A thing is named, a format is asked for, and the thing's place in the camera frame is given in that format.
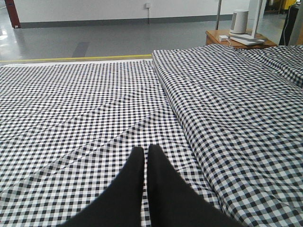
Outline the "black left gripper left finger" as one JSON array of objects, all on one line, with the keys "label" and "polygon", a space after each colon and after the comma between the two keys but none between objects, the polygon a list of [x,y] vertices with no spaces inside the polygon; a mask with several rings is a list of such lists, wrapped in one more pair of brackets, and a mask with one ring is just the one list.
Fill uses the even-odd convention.
[{"label": "black left gripper left finger", "polygon": [[89,206],[62,227],[139,227],[144,183],[144,152],[134,147],[117,177]]}]

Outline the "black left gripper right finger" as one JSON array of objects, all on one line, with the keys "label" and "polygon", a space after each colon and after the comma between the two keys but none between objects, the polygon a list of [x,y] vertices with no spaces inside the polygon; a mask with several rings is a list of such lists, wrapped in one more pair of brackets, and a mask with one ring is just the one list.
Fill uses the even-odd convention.
[{"label": "black left gripper right finger", "polygon": [[195,193],[158,145],[149,146],[147,190],[153,227],[239,226]]}]

